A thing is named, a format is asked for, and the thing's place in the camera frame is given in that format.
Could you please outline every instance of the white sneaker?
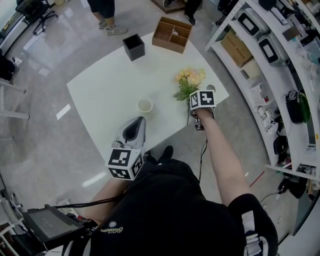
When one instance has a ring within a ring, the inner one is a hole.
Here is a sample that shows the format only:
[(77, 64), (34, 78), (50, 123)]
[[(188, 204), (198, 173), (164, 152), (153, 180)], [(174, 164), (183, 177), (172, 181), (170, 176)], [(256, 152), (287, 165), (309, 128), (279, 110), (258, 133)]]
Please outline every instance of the white sneaker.
[(108, 36), (118, 36), (128, 32), (127, 28), (119, 25), (114, 25), (113, 27), (107, 27), (105, 30)]
[(98, 25), (99, 25), (99, 29), (103, 30), (107, 26), (107, 22), (106, 21), (102, 21), (102, 22), (99, 22)]

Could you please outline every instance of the black box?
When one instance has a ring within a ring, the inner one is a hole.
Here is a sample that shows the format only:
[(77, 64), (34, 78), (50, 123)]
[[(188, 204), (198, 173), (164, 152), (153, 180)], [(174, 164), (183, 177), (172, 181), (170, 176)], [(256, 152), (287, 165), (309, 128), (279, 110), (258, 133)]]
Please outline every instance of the black box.
[(145, 55), (145, 43), (138, 34), (127, 37), (122, 40), (126, 54), (131, 61), (134, 61)]

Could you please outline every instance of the black shirt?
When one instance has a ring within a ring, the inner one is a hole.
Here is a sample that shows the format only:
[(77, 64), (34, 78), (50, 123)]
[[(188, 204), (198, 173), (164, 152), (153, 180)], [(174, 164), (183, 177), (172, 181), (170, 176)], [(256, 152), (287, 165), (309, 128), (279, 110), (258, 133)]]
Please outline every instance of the black shirt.
[(205, 199), (187, 164), (147, 162), (93, 233), (90, 255), (243, 256), (242, 214), (249, 211), (255, 231), (268, 241), (268, 255), (275, 256), (277, 232), (255, 196), (241, 195), (226, 207)]

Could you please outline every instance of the gray floor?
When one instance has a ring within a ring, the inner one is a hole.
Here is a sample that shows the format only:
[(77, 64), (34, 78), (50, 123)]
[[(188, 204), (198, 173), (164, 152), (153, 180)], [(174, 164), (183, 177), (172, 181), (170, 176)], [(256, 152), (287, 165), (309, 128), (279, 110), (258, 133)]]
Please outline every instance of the gray floor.
[[(149, 0), (116, 0), (116, 21), (128, 27), (129, 32), (122, 36), (107, 36), (105, 31), (97, 28), (98, 22), (91, 14), (87, 0), (71, 0), (54, 9), (59, 19), (49, 21), (45, 33), (33, 36), (29, 29), (10, 52), (22, 60), (14, 79), (15, 86), (26, 88), (27, 93), (6, 91), (7, 108), (29, 113), (30, 119), (0, 119), (1, 135), (14, 136), (13, 141), (0, 141), (1, 175), (7, 188), (16, 193), (25, 209), (54, 205), (65, 197), (73, 203), (87, 202), (109, 178), (103, 175), (103, 159), (81, 121), (66, 84), (97, 60), (121, 47), (123, 38), (153, 32), (160, 17), (164, 16)], [(185, 21), (183, 12), (168, 16)], [(197, 24), (190, 40), (229, 93), (229, 97), (216, 108), (216, 119), (248, 173), (248, 183), (264, 172), (252, 186), (253, 193), (261, 200), (277, 191), (282, 175), (265, 170), (268, 156), (245, 99), (216, 54), (212, 50), (205, 51), (212, 24), (201, 10), (197, 11), (195, 18)], [(67, 104), (71, 109), (57, 120), (56, 114)], [(203, 133), (187, 126), (157, 146), (155, 154), (159, 155), (165, 144), (172, 144), (174, 157), (188, 163), (198, 175), (204, 141)], [(203, 159), (200, 185), (208, 200), (221, 201), (208, 152)], [(293, 210), (297, 200), (287, 193), (278, 200), (275, 195), (270, 196), (263, 203), (281, 238), (295, 222)]]

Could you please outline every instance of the white cup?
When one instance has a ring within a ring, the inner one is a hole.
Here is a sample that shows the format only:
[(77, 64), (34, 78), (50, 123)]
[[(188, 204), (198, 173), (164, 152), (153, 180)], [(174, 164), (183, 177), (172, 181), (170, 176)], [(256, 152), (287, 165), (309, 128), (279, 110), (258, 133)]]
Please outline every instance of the white cup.
[(140, 98), (136, 105), (138, 110), (142, 113), (148, 113), (154, 107), (154, 103), (150, 98)]

